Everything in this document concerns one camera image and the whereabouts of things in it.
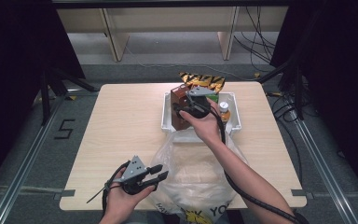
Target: small bottle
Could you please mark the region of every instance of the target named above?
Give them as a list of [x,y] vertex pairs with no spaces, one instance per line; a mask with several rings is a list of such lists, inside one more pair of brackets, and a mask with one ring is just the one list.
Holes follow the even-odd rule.
[[223,124],[226,128],[226,124],[228,123],[229,117],[231,116],[231,113],[228,110],[228,103],[221,102],[219,104],[219,110],[220,110],[220,117],[222,118]]

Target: yellow logo on bag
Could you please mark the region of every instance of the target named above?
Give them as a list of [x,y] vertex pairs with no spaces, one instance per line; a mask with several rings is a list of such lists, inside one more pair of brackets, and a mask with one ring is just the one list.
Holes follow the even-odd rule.
[[195,222],[197,224],[213,224],[209,218],[189,211],[186,211],[186,220],[189,222]]

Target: person's left hand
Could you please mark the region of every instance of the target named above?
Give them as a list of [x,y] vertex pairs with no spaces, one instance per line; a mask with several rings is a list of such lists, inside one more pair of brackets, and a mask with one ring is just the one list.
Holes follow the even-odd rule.
[[[121,169],[115,178],[121,178],[125,170],[126,168]],[[155,189],[155,186],[149,186],[135,195],[130,195],[118,183],[113,183],[110,187],[113,188],[109,191],[106,211],[100,224],[124,222],[130,216],[136,204]]]

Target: black wall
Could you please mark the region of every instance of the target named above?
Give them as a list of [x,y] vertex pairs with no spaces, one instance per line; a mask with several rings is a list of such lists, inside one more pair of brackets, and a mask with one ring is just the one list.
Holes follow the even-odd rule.
[[[358,0],[327,2],[320,35],[301,68],[322,118],[358,176]],[[306,24],[312,12],[307,7],[291,8],[277,43],[281,47],[274,51],[274,65],[288,59],[294,48],[288,39],[298,43],[297,34],[304,29],[299,24]]]
[[54,8],[0,1],[0,165],[40,89],[40,75],[51,65],[84,77]]

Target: forearm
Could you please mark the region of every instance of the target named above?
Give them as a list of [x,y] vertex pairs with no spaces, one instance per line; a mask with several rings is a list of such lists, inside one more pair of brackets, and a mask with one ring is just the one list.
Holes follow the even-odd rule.
[[103,216],[99,224],[120,224],[120,223],[121,222],[116,220],[113,216],[107,214]]
[[[233,182],[247,194],[257,200],[273,205],[292,215],[292,211],[283,196],[270,183],[244,163],[220,140],[206,139],[205,143],[219,160],[223,169]],[[254,203],[244,200],[262,223],[291,223]]]

